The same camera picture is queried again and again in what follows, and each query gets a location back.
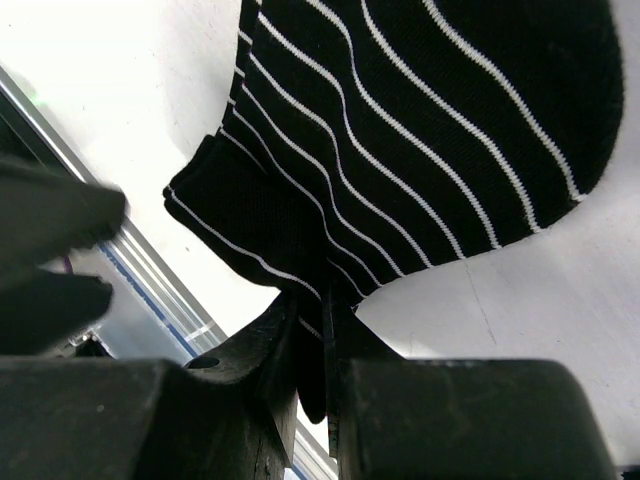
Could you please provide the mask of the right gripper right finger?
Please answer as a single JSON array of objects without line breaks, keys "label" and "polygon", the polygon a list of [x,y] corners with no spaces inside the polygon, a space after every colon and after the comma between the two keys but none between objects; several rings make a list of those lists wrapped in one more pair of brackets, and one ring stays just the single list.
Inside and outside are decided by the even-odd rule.
[{"label": "right gripper right finger", "polygon": [[575,376],[539,359],[409,360],[322,299],[329,452],[343,479],[613,479]]}]

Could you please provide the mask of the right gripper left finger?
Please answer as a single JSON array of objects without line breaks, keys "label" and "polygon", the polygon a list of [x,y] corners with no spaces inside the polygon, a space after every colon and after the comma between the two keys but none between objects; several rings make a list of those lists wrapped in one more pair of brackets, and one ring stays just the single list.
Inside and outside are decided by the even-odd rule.
[{"label": "right gripper left finger", "polygon": [[297,305],[279,295],[216,348],[165,359],[6,358],[5,479],[280,479],[293,463]]}]

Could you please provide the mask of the black striped sock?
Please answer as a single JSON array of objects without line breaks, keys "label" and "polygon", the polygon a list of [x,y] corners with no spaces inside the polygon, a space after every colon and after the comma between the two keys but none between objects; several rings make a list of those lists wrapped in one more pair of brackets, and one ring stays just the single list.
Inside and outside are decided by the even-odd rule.
[{"label": "black striped sock", "polygon": [[607,1],[245,1],[218,130],[166,211],[294,303],[327,414],[321,298],[523,240],[590,193],[623,112]]}]

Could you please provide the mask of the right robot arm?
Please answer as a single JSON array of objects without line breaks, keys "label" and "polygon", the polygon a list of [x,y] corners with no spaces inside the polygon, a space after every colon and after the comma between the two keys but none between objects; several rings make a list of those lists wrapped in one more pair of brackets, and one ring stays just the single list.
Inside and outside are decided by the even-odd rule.
[{"label": "right robot arm", "polygon": [[[113,238],[122,192],[1,161],[1,475],[281,479],[296,399],[287,297],[221,346],[169,360],[55,359],[113,290],[45,264]],[[612,479],[586,396],[542,360],[406,360],[323,300],[343,479]]]}]

